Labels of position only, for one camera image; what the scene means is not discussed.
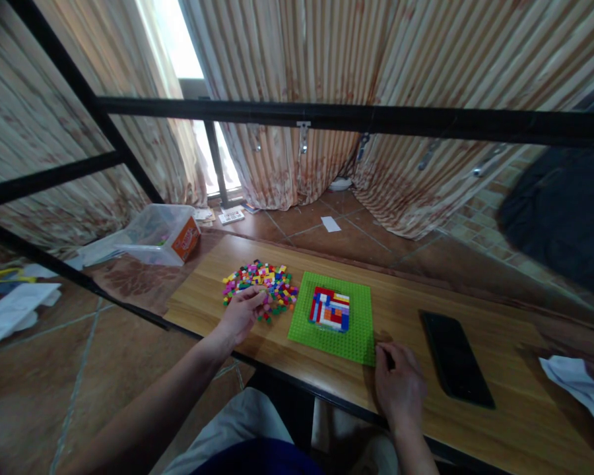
pile of lego bricks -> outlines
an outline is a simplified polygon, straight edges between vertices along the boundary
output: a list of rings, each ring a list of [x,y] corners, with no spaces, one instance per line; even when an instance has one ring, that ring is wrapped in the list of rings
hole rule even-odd
[[[224,304],[228,305],[234,295],[251,286],[265,286],[268,295],[264,299],[264,314],[258,320],[271,322],[271,314],[279,315],[288,309],[293,310],[297,302],[299,288],[290,285],[291,274],[286,273],[286,266],[279,267],[262,264],[259,259],[253,264],[242,266],[229,277],[223,278],[222,283],[226,285],[222,294]]]

orange label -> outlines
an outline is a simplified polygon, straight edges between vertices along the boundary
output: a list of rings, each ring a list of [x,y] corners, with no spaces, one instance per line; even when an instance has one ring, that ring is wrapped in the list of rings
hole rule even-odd
[[[180,256],[183,262],[187,260],[191,250],[196,247],[199,237],[200,231],[198,230],[196,223],[193,218],[189,218],[187,224],[180,230],[176,241],[172,244],[172,249]]]

green baseplate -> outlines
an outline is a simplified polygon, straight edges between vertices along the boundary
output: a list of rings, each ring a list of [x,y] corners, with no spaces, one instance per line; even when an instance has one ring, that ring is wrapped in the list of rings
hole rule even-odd
[[[339,333],[309,322],[315,287],[333,290],[350,298],[350,328]],[[368,366],[376,366],[372,295],[367,286],[304,272],[288,339]]]

person's left hand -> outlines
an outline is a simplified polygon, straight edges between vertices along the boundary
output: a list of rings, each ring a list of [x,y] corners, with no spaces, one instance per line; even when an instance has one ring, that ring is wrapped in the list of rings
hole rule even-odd
[[[264,286],[252,286],[234,295],[216,330],[232,341],[234,346],[242,343],[255,320],[264,313],[262,304],[266,295]]]

black metal frame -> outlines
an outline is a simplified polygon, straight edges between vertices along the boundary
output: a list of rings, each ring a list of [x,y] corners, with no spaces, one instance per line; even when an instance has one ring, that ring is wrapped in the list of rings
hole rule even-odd
[[[177,117],[205,121],[211,156],[221,182],[220,196],[223,206],[226,207],[233,205],[234,202],[229,201],[222,176],[213,124],[215,121],[258,123],[281,127],[297,127],[297,121],[310,121],[310,127],[313,129],[594,148],[594,113],[101,98],[92,91],[33,0],[9,0],[9,3],[84,104],[114,151],[0,183],[0,205],[120,165],[128,167],[152,202],[163,203],[158,190],[142,169],[109,114]],[[2,226],[0,226],[0,244],[163,329],[176,329],[193,338],[201,338],[198,334],[167,322],[159,315],[113,298],[91,277],[73,269]],[[385,420],[377,414],[323,392],[246,355],[235,352],[234,356],[364,420],[386,426]],[[428,438],[428,443],[434,453],[460,465],[482,472],[501,472],[433,439]]]

